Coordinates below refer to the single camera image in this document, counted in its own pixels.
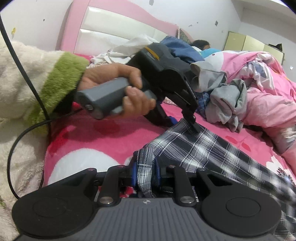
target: grey ribbed panel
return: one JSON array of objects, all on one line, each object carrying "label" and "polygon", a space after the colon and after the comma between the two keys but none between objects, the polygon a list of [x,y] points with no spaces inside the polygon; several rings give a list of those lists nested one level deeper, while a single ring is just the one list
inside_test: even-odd
[{"label": "grey ribbed panel", "polygon": [[[37,241],[21,236],[16,241]],[[278,241],[272,235],[254,239],[230,237],[208,226],[193,208],[171,198],[122,199],[100,209],[83,230],[58,241]]]}]

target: human hand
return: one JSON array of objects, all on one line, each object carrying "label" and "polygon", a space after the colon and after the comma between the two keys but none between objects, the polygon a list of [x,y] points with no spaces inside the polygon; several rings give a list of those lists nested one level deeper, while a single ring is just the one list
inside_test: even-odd
[{"label": "human hand", "polygon": [[156,105],[154,99],[148,99],[140,90],[142,88],[141,71],[135,67],[124,64],[103,64],[95,68],[87,69],[82,76],[77,90],[85,90],[118,77],[126,77],[132,86],[126,88],[126,96],[123,98],[123,113],[119,116],[137,117],[147,115]]}]

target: gray cloth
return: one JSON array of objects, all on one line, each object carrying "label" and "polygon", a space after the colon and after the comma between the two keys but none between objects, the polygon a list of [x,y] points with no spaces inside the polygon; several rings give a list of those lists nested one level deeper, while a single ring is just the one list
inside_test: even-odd
[{"label": "gray cloth", "polygon": [[222,122],[227,124],[230,131],[240,132],[243,123],[240,120],[247,109],[247,88],[241,79],[232,80],[226,84],[226,73],[216,71],[213,66],[205,61],[190,65],[196,74],[192,80],[195,91],[212,91],[210,102],[205,109],[209,123]]}]

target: cabinet door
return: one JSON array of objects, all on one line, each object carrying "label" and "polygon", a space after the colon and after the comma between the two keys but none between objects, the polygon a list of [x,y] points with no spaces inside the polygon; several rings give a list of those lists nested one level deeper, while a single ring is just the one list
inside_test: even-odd
[{"label": "cabinet door", "polygon": [[251,36],[246,36],[243,51],[263,51],[264,43],[260,42],[257,39],[252,38]]},{"label": "cabinet door", "polygon": [[278,62],[280,62],[280,64],[283,63],[284,53],[282,53],[281,51],[267,44],[265,44],[263,51],[270,53],[273,57],[277,59]]},{"label": "cabinet door", "polygon": [[243,34],[229,32],[224,50],[241,51],[244,46],[245,39],[246,36]]}]

